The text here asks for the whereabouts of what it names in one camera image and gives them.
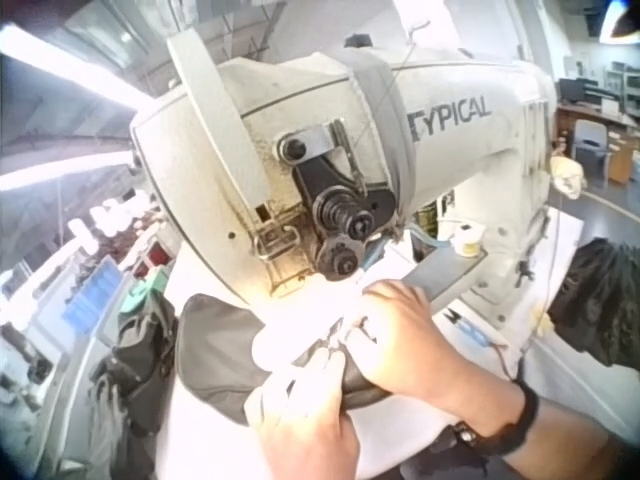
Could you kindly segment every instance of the leather material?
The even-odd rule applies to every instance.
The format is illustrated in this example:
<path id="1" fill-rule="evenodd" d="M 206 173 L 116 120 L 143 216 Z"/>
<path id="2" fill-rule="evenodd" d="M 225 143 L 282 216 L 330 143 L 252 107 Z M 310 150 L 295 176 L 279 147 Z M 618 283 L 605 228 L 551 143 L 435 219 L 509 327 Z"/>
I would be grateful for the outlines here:
<path id="1" fill-rule="evenodd" d="M 253 338 L 263 323 L 251 312 L 203 294 L 191 297 L 182 312 L 176 346 L 176 371 L 185 387 L 225 417 L 247 425 L 244 403 L 264 383 L 270 372 L 253 361 Z M 304 366 L 329 338 L 339 323 L 319 339 L 294 365 Z M 378 402 L 389 395 L 367 381 L 342 344 L 347 366 L 342 382 L 342 409 L 351 410 Z"/>

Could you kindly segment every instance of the gray fabric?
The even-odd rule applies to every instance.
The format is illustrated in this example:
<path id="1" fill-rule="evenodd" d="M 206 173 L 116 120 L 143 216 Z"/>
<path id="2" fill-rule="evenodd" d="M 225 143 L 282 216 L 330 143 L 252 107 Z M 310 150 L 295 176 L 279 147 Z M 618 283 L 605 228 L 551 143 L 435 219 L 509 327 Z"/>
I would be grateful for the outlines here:
<path id="1" fill-rule="evenodd" d="M 253 338 L 263 324 L 250 310 L 198 294 L 187 301 L 178 328 L 176 371 L 182 383 L 225 417 L 246 425 L 244 402 L 270 374 L 255 364 L 251 354 Z M 327 341 L 318 340 L 294 364 L 305 365 L 323 346 Z M 369 383 L 341 349 L 347 357 L 342 408 L 365 407 L 385 398 L 388 392 Z"/>
<path id="2" fill-rule="evenodd" d="M 364 49 L 346 48 L 327 55 L 349 67 L 367 99 L 398 200 L 398 214 L 404 221 L 411 214 L 408 209 L 415 193 L 416 148 L 391 67 Z"/>

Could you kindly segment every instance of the white sewing machine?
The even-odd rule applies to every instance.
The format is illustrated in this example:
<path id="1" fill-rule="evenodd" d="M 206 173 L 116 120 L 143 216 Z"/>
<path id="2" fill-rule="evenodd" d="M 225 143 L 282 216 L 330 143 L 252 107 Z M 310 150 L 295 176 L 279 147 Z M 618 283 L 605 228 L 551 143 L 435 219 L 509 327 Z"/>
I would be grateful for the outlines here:
<path id="1" fill-rule="evenodd" d="M 515 367 L 541 296 L 530 288 L 532 256 L 545 231 L 559 228 L 548 217 L 562 215 L 545 205 L 556 107 L 550 78 L 526 63 L 411 47 L 216 66 L 195 31 L 172 37 L 169 50 L 181 84 L 138 114 L 132 135 L 185 241 L 174 270 L 180 293 L 170 293 L 171 281 L 167 289 L 178 311 L 197 292 L 248 305 L 266 324 L 254 342 L 256 362 L 265 369 L 290 362 L 362 288 L 367 243 L 400 240 L 416 209 L 453 189 L 440 240 L 453 235 L 455 248 L 439 248 L 417 267 L 387 249 L 364 282 L 404 277 L 425 289 L 435 311 L 457 302 L 488 335 L 512 344 L 507 363 Z M 542 273 L 551 292 L 575 251 L 576 222 L 560 245 L 562 260 Z M 549 263 L 551 249 L 537 261 Z M 465 355 L 497 369 L 493 353 L 436 322 Z M 185 465 L 199 461 L 211 463 L 207 474 L 216 478 L 266 475 L 248 429 L 176 385 L 172 409 L 179 403 L 184 413 L 160 441 L 161 479 L 173 478 L 178 464 L 184 477 Z M 424 448 L 451 421 L 399 397 L 353 418 L 363 478 Z M 206 430 L 203 450 L 171 440 L 188 428 Z"/>

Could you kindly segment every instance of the workbench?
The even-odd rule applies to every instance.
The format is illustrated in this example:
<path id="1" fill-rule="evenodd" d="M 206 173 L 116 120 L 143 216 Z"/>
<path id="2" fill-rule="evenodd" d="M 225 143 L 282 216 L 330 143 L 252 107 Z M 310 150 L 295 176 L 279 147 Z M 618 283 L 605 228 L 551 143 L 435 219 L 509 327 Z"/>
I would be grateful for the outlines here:
<path id="1" fill-rule="evenodd" d="M 559 105 L 556 112 L 557 136 L 567 140 L 566 155 L 571 154 L 573 132 L 578 120 L 589 120 L 607 126 L 611 153 L 607 177 L 626 185 L 633 171 L 633 151 L 640 148 L 637 123 L 628 115 L 609 115 L 586 105 Z"/>
<path id="2" fill-rule="evenodd" d="M 523 346 L 528 344 L 534 330 L 533 307 L 554 298 L 582 231 L 583 222 L 577 218 L 555 209 L 550 209 L 550 216 L 548 232 L 533 255 L 536 280 L 523 285 L 522 300 L 514 307 L 501 331 L 494 330 L 459 300 L 451 305 L 494 342 L 507 345 L 504 358 L 511 375 L 516 374 Z M 360 278 L 357 287 L 362 289 L 378 279 L 402 278 L 415 266 L 411 251 L 410 241 L 389 245 L 384 258 Z M 344 291 L 350 293 L 344 298 L 332 298 L 330 303 L 343 302 L 342 305 L 347 305 L 347 296 L 354 293 L 348 287 Z M 220 281 L 183 243 L 165 297 L 179 315 L 187 299 L 196 293 L 215 295 L 234 303 Z M 327 326 L 336 320 L 321 316 L 314 319 L 306 315 L 307 312 L 305 322 L 324 321 Z M 441 313 L 434 316 L 434 321 L 463 355 L 504 377 L 493 349 L 481 348 Z M 456 421 L 425 403 L 397 395 L 353 410 L 350 415 L 361 441 L 358 478 L 371 478 L 398 465 L 430 445 L 447 425 Z M 270 478 L 255 433 L 234 424 L 199 401 L 186 390 L 178 377 L 168 402 L 163 429 L 157 437 L 156 472 L 158 480 Z"/>

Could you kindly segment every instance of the industrial sewing machine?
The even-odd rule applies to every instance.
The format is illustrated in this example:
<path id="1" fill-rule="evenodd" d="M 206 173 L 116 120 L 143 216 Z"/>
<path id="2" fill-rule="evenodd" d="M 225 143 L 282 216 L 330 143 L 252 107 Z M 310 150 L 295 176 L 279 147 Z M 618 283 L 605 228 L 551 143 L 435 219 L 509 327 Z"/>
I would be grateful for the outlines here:
<path id="1" fill-rule="evenodd" d="M 180 82 L 132 136 L 168 217 L 239 304 L 291 316 L 304 293 L 322 309 L 371 242 L 400 239 L 453 189 L 439 235 L 450 245 L 404 281 L 434 311 L 463 296 L 501 327 L 547 224 L 546 74 L 413 47 L 218 67 L 195 31 L 168 44 Z"/>

